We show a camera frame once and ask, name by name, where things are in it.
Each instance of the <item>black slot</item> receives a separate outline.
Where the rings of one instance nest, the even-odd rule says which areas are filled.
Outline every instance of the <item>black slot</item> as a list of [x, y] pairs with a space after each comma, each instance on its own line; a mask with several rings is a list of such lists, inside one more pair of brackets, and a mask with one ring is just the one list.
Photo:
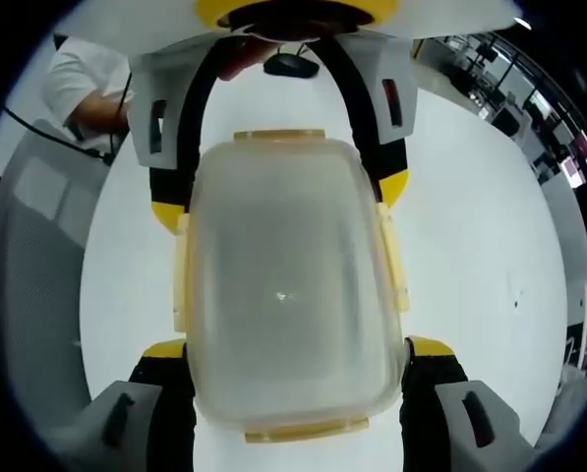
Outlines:
[[389, 117], [391, 126], [402, 126], [402, 109], [400, 108], [400, 97], [393, 79], [383, 79], [382, 88], [389, 106]]
[[494, 430], [492, 429], [490, 418], [488, 418], [488, 414], [477, 394], [474, 391], [470, 391], [462, 401], [463, 407], [466, 409], [466, 413], [468, 413], [468, 418], [470, 418], [477, 447], [485, 447], [492, 443], [494, 441]]
[[127, 393], [123, 392], [112, 407], [103, 427], [102, 440], [108, 446], [118, 449], [127, 426], [129, 407], [134, 405], [134, 400]]
[[160, 121], [164, 119], [166, 100], [156, 100], [151, 105], [148, 121], [148, 149], [151, 154], [162, 152], [162, 127]]

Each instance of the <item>desk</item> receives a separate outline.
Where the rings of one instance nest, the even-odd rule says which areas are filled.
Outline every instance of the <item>desk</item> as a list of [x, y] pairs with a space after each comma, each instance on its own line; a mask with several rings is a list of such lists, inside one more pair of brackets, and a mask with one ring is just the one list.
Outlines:
[[[216, 85], [203, 144], [282, 125], [321, 126], [351, 143], [345, 116], [324, 71], [305, 82], [254, 67]], [[452, 346], [468, 377], [496, 391], [535, 443], [556, 394], [566, 331], [558, 237], [540, 186], [512, 140], [425, 91], [407, 150], [410, 181], [391, 210], [410, 290], [403, 331]], [[84, 263], [81, 335], [92, 397], [126, 380], [151, 344], [179, 337], [173, 250], [128, 138], [100, 196]], [[195, 470], [401, 470], [399, 406], [362, 433], [272, 445], [247, 445], [198, 415]]]
[[[568, 298], [567, 323], [587, 325], [587, 234], [579, 203], [563, 171], [542, 184], [556, 227]], [[582, 352], [585, 349], [582, 337]]]

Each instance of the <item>black cable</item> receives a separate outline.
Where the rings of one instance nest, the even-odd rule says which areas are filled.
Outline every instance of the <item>black cable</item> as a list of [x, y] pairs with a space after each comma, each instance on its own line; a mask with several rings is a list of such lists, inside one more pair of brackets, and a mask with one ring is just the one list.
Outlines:
[[52, 141], [53, 143], [57, 143], [59, 145], [65, 146], [66, 148], [70, 148], [72, 150], [77, 150], [78, 152], [81, 152], [89, 157], [94, 157], [95, 159], [103, 159], [103, 155], [98, 150], [96, 150], [96, 149], [83, 149], [82, 147], [75, 146], [72, 143], [69, 143], [65, 140], [61, 140], [57, 137], [49, 135], [48, 133], [43, 132], [38, 128], [35, 128], [35, 126], [30, 124], [29, 122], [23, 120], [20, 116], [18, 116], [16, 113], [11, 111], [6, 106], [3, 109], [4, 109], [5, 113], [7, 113], [9, 116], [11, 116], [14, 120], [16, 120], [22, 126], [27, 128], [29, 131], [32, 131], [39, 136], [42, 136], [43, 138], [47, 139], [48, 141]]
[[[132, 82], [132, 73], [129, 73], [129, 77], [127, 78], [127, 83], [125, 83], [125, 88], [123, 88], [123, 93], [120, 95], [120, 101], [118, 102], [118, 108], [116, 108], [116, 121], [118, 122], [118, 117], [120, 116], [120, 110], [122, 110], [123, 105], [125, 104], [125, 97], [127, 96], [127, 90], [129, 89], [129, 85]], [[114, 134], [109, 134], [109, 150], [112, 153], [112, 156], [116, 157], [116, 149], [114, 149]]]

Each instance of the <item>hand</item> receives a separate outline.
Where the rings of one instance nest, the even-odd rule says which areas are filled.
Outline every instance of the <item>hand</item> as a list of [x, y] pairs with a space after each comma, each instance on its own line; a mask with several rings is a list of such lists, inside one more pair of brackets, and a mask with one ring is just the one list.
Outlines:
[[118, 110], [118, 103], [95, 90], [86, 96], [71, 113], [69, 120], [84, 125], [98, 133], [125, 134], [127, 124], [127, 103]]
[[253, 36], [239, 37], [233, 56], [220, 71], [218, 77], [225, 82], [231, 81], [244, 69], [263, 60], [269, 52], [278, 46], [279, 44], [276, 42], [268, 42]]

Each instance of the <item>yellow ring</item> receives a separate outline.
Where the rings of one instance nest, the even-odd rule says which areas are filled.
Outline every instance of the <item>yellow ring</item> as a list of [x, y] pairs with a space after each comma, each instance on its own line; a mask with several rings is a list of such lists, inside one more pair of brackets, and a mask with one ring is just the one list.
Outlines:
[[[197, 0], [195, 13], [207, 27], [220, 29], [218, 21], [230, 12], [268, 1], [271, 0]], [[398, 0], [340, 0], [332, 3], [348, 5], [370, 14], [374, 18], [370, 26], [387, 21], [398, 7]]]

